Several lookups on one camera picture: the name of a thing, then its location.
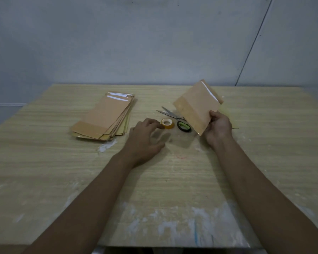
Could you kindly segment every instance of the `tape roll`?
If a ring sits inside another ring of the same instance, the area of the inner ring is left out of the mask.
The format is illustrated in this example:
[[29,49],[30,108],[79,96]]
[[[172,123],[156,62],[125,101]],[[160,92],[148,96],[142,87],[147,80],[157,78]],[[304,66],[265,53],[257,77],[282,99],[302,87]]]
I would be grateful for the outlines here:
[[164,127],[166,129],[171,129],[174,127],[174,123],[173,123],[172,119],[163,119],[161,121],[161,124],[164,125]]

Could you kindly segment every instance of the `hand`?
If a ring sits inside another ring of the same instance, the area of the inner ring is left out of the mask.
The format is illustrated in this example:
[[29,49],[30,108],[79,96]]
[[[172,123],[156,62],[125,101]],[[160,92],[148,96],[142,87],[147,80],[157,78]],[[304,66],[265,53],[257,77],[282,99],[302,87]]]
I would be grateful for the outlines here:
[[165,143],[163,142],[155,145],[150,142],[151,133],[157,128],[165,129],[159,121],[145,119],[144,122],[139,121],[129,130],[129,137],[120,153],[126,156],[123,158],[132,162],[133,167],[149,161],[164,148]]
[[225,137],[232,137],[232,124],[229,118],[219,111],[210,110],[211,122],[207,126],[204,135],[209,145]]

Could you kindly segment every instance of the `blue paint mark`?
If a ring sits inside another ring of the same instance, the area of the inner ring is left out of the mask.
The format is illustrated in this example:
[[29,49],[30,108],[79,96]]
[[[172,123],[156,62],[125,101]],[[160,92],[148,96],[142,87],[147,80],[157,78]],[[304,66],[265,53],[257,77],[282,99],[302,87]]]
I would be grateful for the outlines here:
[[198,246],[197,221],[194,220],[194,242]]

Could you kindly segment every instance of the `person's right arm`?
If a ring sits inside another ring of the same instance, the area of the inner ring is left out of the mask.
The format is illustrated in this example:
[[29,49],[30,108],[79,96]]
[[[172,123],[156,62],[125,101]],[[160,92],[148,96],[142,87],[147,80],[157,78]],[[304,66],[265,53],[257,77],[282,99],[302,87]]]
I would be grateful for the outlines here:
[[247,157],[232,137],[228,117],[214,111],[210,115],[206,140],[266,251],[318,254],[318,228]]

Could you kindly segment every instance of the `person's left arm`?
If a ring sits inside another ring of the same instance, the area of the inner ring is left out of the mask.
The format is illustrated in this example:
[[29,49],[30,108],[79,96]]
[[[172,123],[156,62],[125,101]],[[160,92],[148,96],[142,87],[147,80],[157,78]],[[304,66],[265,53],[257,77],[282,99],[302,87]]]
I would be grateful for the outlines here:
[[92,253],[129,172],[165,146],[151,145],[150,136],[156,128],[164,126],[155,119],[145,119],[131,128],[124,148],[23,254]]

